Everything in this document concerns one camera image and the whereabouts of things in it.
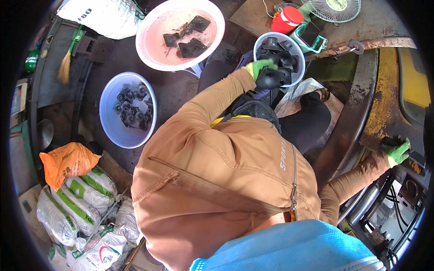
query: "broom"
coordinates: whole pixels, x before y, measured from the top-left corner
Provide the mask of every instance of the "broom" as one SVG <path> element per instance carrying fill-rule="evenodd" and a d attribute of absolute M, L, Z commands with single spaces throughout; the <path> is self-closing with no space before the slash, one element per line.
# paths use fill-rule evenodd
<path fill-rule="evenodd" d="M 66 53 L 65 57 L 62 60 L 62 64 L 60 64 L 59 74 L 57 75 L 57 78 L 65 85 L 69 83 L 69 66 L 71 64 L 72 49 L 74 48 L 75 42 L 81 40 L 81 38 L 83 37 L 84 31 L 81 30 L 82 27 L 83 25 L 80 25 L 77 34 L 74 32 L 76 36 L 75 37 L 73 36 L 71 46 L 69 47 L 68 52 Z"/>

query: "zipper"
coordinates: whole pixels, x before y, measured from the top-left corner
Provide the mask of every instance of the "zipper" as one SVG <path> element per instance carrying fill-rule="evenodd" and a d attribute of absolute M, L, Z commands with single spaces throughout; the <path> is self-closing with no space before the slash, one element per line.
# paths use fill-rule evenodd
<path fill-rule="evenodd" d="M 294 219 L 295 221 L 298 220 L 297 218 L 297 161 L 296 161 L 296 148 L 291 143 L 291 146 L 293 147 L 293 155 L 294 155 L 294 185 L 293 185 L 293 192 L 291 194 L 291 208 L 294 212 Z"/>

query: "yellow strap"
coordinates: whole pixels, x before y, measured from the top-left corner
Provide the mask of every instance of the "yellow strap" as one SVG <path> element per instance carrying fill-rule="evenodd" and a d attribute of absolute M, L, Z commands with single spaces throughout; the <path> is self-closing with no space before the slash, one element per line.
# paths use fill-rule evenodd
<path fill-rule="evenodd" d="M 251 117 L 252 116 L 247 116 L 247 115 L 237 115 L 235 117 L 231 117 L 230 119 L 233 119 L 233 118 L 251 118 Z M 213 122 L 211 122 L 211 124 L 210 124 L 211 128 L 216 126 L 216 124 L 219 123 L 222 119 L 224 119 L 224 117 L 218 118 L 218 119 L 214 120 Z"/>

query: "water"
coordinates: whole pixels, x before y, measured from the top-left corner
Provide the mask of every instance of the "water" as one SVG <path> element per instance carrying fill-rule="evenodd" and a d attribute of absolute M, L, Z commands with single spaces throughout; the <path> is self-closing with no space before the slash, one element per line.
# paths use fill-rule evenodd
<path fill-rule="evenodd" d="M 203 33 L 193 31 L 190 35 L 186 35 L 178 40 L 177 43 L 188 43 L 192 38 L 196 38 L 209 48 L 217 34 L 217 25 L 213 17 L 202 10 L 170 10 L 159 16 L 146 31 L 145 46 L 149 55 L 156 62 L 165 65 L 179 65 L 192 60 L 177 57 L 176 52 L 179 48 L 167 47 L 163 34 L 178 33 L 179 31 L 174 31 L 173 29 L 181 29 L 183 24 L 190 22 L 197 15 L 210 21 L 210 25 Z"/>

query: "mobile phone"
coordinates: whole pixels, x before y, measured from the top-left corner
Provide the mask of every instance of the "mobile phone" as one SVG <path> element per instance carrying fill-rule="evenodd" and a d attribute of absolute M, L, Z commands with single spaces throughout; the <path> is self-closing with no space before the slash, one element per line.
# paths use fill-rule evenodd
<path fill-rule="evenodd" d="M 312 47 L 318 37 L 319 29 L 312 22 L 308 23 L 300 35 L 300 39 Z"/>

